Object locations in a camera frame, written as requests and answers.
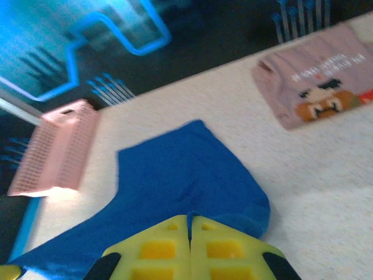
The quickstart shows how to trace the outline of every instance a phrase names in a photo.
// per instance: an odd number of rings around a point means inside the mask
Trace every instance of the white textured surface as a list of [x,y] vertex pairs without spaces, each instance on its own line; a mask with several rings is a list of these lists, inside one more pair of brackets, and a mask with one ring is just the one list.
[[[362,41],[373,41],[373,13],[353,26]],[[200,118],[269,196],[264,239],[284,252],[302,279],[371,280],[373,105],[285,131],[250,76],[262,55],[103,110],[81,192],[45,199],[30,248],[108,204],[117,187],[117,150]]]

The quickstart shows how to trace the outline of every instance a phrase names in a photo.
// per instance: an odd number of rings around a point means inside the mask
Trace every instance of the plastic basket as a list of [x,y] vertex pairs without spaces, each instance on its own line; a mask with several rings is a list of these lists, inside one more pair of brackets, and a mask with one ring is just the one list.
[[54,188],[77,190],[98,118],[85,100],[43,114],[8,195],[42,197]]

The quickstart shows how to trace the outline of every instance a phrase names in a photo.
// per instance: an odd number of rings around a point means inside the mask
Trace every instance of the blue stripe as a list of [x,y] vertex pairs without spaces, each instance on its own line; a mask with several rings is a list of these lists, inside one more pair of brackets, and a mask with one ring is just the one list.
[[23,216],[22,223],[20,225],[16,241],[13,246],[13,250],[10,254],[8,261],[13,261],[23,254],[24,248],[27,245],[29,235],[32,229],[34,219],[38,210],[41,197],[32,198],[26,208]]

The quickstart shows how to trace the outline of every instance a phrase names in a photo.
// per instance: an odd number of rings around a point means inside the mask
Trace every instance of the black plastic part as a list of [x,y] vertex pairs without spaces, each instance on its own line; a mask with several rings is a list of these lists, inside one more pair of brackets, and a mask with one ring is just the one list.
[[111,253],[99,258],[83,280],[109,280],[120,259],[120,253]]
[[270,252],[263,253],[263,258],[277,280],[301,280],[285,258]]

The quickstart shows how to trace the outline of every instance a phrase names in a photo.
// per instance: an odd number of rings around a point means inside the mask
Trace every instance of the blue fabric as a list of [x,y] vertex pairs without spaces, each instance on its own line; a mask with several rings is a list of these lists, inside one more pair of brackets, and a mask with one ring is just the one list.
[[48,279],[81,280],[103,251],[179,214],[203,215],[254,237],[269,201],[200,120],[118,152],[119,187],[99,213],[12,261]]

